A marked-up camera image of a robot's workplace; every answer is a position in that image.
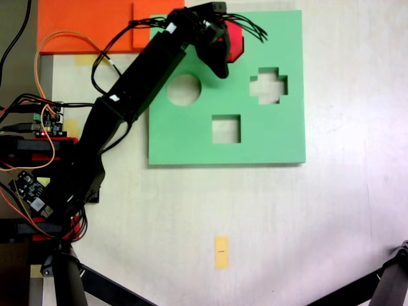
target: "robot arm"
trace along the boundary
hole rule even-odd
[[[132,123],[149,107],[159,90],[194,45],[198,57],[219,77],[228,76],[230,39],[225,3],[173,10],[166,29],[157,33],[107,95],[98,98],[71,156],[61,161],[41,198],[42,216],[62,221],[76,214],[100,188],[105,177],[101,154],[124,121]]]

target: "white label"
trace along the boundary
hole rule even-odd
[[[44,208],[44,210],[41,212],[41,215],[42,215],[44,218],[48,218],[48,217],[50,216],[50,214],[52,214],[53,212],[54,212],[54,211],[52,210],[51,207],[46,206],[46,207]]]
[[[43,202],[43,200],[41,200],[40,198],[36,198],[32,203],[31,203],[31,207],[33,209],[35,209],[35,211],[39,212],[41,208],[43,208],[43,206],[45,205],[45,203]]]
[[[114,102],[118,102],[120,100],[119,97],[116,96],[115,94],[112,94],[109,98]]]
[[[173,34],[174,30],[176,30],[177,26],[173,23],[170,22],[166,28],[166,31],[170,32],[170,34]]]

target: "green shape sorter board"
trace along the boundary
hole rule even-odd
[[[229,77],[218,79],[195,52],[187,55],[165,83],[149,110],[149,164],[269,164],[305,162],[301,11],[241,13],[268,33],[261,43],[243,31],[244,54],[228,64]],[[250,96],[250,80],[260,71],[287,78],[287,93],[277,104],[262,105]],[[194,75],[201,94],[189,106],[167,97],[177,76]],[[213,143],[212,119],[238,116],[240,143]]]

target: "orange foam board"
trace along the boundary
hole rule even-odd
[[[39,0],[37,46],[47,35],[69,30],[87,35],[104,48],[134,16],[148,18],[183,6],[184,0]],[[111,52],[140,52],[148,42],[149,30],[131,30],[116,42]],[[41,50],[41,54],[89,53],[97,51],[85,40],[70,35],[50,40]]]
[[[184,0],[134,0],[133,19],[149,18],[151,15],[169,14],[174,8],[183,8]],[[150,41],[150,29],[133,30],[133,48],[141,50]]]

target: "yellow tape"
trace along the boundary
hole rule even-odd
[[[38,177],[37,181],[42,185],[42,186],[47,186],[50,183],[50,178],[49,177]]]
[[[228,267],[228,237],[215,237],[215,269],[222,270]]]
[[[43,275],[40,272],[41,265],[31,265],[30,266],[30,278],[32,279],[42,279]]]
[[[99,54],[75,54],[74,65],[75,66],[92,66]],[[106,57],[103,58],[100,65],[108,65],[109,62]]]
[[[79,127],[76,119],[64,119],[63,130],[68,133],[68,137],[79,139]]]

